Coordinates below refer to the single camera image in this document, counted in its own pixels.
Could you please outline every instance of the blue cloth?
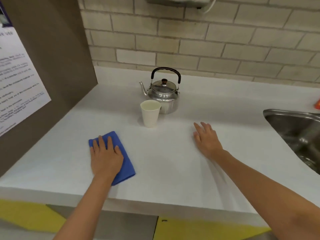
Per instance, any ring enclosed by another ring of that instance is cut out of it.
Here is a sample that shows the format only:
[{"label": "blue cloth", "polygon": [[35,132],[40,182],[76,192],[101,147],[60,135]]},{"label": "blue cloth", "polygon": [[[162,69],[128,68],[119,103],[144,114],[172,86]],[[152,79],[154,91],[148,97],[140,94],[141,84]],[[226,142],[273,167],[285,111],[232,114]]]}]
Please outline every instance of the blue cloth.
[{"label": "blue cloth", "polygon": [[[114,186],[114,185],[117,185],[118,183],[121,183],[122,181],[125,181],[125,180],[131,178],[132,176],[136,175],[136,172],[134,171],[134,166],[132,165],[132,163],[131,163],[128,155],[127,155],[127,152],[126,152],[125,148],[123,147],[118,135],[114,131],[112,131],[110,133],[107,133],[104,136],[102,136],[103,141],[106,144],[106,148],[108,147],[107,143],[108,143],[108,137],[109,136],[112,139],[113,146],[114,147],[118,146],[120,151],[121,151],[121,153],[122,153],[122,155],[123,155],[123,164],[122,164],[122,167],[120,169],[120,172],[116,175],[116,177],[114,178],[114,181],[111,184],[112,186]],[[90,139],[89,140],[89,146],[90,147],[93,146],[94,140],[96,140],[98,142],[98,145],[99,145],[98,138]]]}]

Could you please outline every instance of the paper cup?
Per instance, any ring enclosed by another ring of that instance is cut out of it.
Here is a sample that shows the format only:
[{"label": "paper cup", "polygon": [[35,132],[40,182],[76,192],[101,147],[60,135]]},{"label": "paper cup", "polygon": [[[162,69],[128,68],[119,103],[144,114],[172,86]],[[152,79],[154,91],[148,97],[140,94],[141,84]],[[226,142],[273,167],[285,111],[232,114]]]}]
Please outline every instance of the paper cup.
[{"label": "paper cup", "polygon": [[161,108],[161,103],[155,100],[146,100],[140,104],[144,126],[154,128]]}]

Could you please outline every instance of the backsplash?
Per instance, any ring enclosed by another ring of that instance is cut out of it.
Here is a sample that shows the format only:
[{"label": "backsplash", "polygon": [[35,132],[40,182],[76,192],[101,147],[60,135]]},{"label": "backsplash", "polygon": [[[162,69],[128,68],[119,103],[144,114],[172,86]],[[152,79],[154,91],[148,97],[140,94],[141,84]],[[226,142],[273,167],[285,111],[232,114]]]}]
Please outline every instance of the backsplash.
[{"label": "backsplash", "polygon": [[95,66],[320,88],[320,0],[78,0]]}]

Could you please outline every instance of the kettle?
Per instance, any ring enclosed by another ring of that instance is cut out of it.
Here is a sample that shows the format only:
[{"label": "kettle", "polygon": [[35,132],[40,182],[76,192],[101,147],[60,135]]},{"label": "kettle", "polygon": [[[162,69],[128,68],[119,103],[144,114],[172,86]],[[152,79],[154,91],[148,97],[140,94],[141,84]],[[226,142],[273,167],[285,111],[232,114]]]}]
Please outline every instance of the kettle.
[{"label": "kettle", "polygon": [[[155,72],[159,70],[169,70],[178,75],[178,88],[176,84],[167,79],[162,79],[152,83]],[[178,100],[179,100],[179,85],[181,82],[181,74],[169,67],[158,67],[154,69],[151,73],[151,84],[148,90],[146,91],[143,83],[140,83],[142,94],[144,94],[148,100],[156,100],[161,103],[160,114],[170,114],[177,110]]]}]

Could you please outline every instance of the white countertop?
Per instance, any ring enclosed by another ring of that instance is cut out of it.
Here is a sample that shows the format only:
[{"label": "white countertop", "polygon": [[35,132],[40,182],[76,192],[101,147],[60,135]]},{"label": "white countertop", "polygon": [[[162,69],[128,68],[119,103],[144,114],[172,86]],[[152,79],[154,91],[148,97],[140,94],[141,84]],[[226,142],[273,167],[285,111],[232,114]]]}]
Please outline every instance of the white countertop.
[{"label": "white countertop", "polygon": [[[93,178],[88,140],[115,131],[136,175],[112,187],[105,210],[265,225],[221,168],[195,148],[193,122],[204,121],[238,160],[320,207],[320,175],[262,113],[317,112],[312,104],[320,89],[182,76],[178,110],[160,115],[158,127],[147,129],[136,83],[150,82],[150,72],[96,68],[96,73],[100,84],[0,178],[1,198],[76,206]],[[158,73],[161,77],[176,79]]]}]

